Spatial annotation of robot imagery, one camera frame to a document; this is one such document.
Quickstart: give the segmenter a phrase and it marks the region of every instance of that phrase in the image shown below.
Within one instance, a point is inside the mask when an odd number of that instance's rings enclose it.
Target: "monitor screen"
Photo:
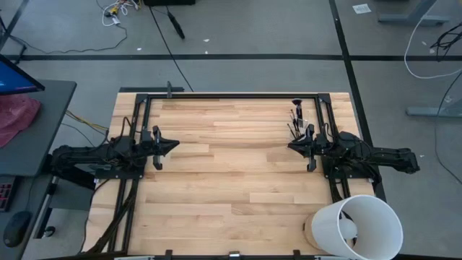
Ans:
[[[0,95],[35,92],[45,88],[11,61],[0,56]]]

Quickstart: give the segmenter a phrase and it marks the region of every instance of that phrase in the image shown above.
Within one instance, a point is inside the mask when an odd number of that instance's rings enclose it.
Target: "wooden tabletop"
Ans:
[[[349,94],[330,94],[339,131],[359,136]],[[120,134],[123,117],[131,118],[135,96],[118,94],[112,137]],[[302,224],[332,202],[330,189],[321,163],[308,173],[308,160],[287,148],[293,108],[288,99],[153,100],[149,128],[158,125],[164,138],[180,145],[162,159],[161,171],[148,160],[129,254],[325,254],[306,242]],[[303,100],[302,108],[318,131],[314,101]],[[118,183],[111,180],[95,194],[84,251],[112,220]],[[374,194],[366,179],[349,180],[349,187],[352,196]]]

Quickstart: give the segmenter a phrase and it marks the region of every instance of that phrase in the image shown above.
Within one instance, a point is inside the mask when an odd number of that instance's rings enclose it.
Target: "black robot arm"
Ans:
[[[371,147],[357,136],[340,132],[334,134],[334,140],[330,142],[325,134],[314,135],[314,125],[310,124],[305,134],[288,144],[288,147],[303,157],[308,157],[308,171],[316,169],[315,155],[326,156],[337,161],[336,166],[342,165],[378,165],[389,166],[397,171],[415,173],[420,170],[417,165],[416,155],[408,148],[388,149]]]
[[[129,136],[119,136],[98,147],[61,146],[53,151],[51,171],[59,176],[72,172],[75,165],[92,164],[98,165],[96,178],[141,178],[137,169],[144,167],[149,156],[154,157],[155,168],[162,170],[160,156],[166,156],[180,144],[163,138],[157,126],[152,128],[152,133],[153,137],[150,131],[141,131],[138,144]]]

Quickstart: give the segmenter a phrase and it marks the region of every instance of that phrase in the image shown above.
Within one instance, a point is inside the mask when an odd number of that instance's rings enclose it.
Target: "pink cloth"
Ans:
[[[0,96],[0,148],[32,123],[39,108],[26,94]]]

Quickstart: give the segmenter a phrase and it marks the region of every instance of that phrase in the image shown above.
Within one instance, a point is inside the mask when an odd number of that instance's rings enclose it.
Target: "white bucket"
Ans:
[[[352,248],[340,233],[342,211],[357,227],[357,242]],[[384,201],[369,195],[349,197],[322,208],[313,217],[311,231],[319,248],[349,259],[392,259],[403,244],[403,228],[396,213]]]

